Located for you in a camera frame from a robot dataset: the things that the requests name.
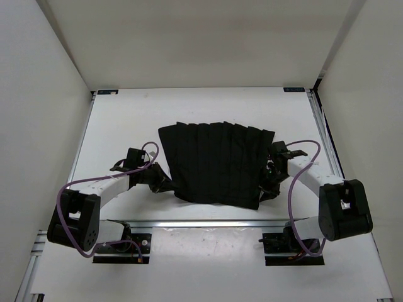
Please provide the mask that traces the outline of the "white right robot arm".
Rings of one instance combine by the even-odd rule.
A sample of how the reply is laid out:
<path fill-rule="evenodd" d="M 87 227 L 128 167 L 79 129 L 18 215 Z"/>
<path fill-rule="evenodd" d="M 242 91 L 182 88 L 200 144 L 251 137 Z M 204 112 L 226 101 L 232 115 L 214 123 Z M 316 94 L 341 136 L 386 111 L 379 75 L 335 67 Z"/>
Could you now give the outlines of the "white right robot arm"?
<path fill-rule="evenodd" d="M 345 180 L 331 174 L 308 156 L 279 156 L 266 165 L 263 192 L 275 197 L 280 184 L 292 178 L 288 191 L 289 225 L 292 230 L 283 235 L 283 245 L 292 252 L 300 250 L 308 239 L 333 242 L 367 234 L 373 230 L 372 216 L 364 185 L 357 179 Z M 302 183 L 318 197 L 318 214 L 296 220 L 292 213 L 292 191 Z"/>

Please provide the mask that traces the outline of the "black pleated skirt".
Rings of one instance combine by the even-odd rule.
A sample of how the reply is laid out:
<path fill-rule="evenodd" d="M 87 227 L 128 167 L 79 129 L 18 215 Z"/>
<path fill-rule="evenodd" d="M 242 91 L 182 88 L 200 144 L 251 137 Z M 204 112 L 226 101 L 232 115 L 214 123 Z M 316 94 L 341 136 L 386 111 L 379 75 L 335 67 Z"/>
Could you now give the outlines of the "black pleated skirt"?
<path fill-rule="evenodd" d="M 158 134 L 179 199 L 256 210 L 280 193 L 279 185 L 264 187 L 273 131 L 228 122 L 176 123 Z"/>

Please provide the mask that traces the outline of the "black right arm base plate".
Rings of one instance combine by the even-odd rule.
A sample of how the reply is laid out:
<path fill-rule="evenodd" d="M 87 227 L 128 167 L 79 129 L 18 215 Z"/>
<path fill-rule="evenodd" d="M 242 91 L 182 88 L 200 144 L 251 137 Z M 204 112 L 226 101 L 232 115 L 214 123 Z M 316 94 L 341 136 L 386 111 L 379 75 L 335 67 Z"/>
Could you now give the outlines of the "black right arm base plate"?
<path fill-rule="evenodd" d="M 259 243 L 263 244 L 266 267 L 324 266 L 323 256 L 308 255 L 296 240 L 284 233 L 263 233 Z"/>

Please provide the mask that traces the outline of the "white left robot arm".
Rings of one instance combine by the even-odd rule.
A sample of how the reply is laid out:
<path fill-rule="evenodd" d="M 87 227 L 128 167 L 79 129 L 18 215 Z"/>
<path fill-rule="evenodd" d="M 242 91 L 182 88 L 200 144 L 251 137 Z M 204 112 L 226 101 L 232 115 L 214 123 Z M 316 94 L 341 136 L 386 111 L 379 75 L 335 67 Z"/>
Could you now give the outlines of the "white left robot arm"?
<path fill-rule="evenodd" d="M 147 185 L 153 193 L 176 189 L 159 164 L 126 164 L 121 160 L 107 176 L 73 181 L 59 191 L 47 240 L 74 248 L 85 257 L 102 245 L 119 252 L 128 250 L 132 244 L 128 225 L 102 220 L 100 211 L 106 203 L 138 184 Z"/>

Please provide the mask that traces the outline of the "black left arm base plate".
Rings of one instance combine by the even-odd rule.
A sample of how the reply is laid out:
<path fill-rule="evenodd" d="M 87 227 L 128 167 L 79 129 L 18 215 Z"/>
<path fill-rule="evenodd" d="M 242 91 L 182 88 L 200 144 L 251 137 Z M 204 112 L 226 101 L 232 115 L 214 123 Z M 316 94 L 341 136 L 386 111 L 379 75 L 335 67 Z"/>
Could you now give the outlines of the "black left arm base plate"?
<path fill-rule="evenodd" d="M 106 245 L 97 249 L 93 256 L 94 264 L 139 264 L 150 262 L 152 243 L 151 233 L 130 233 L 129 243 Z"/>

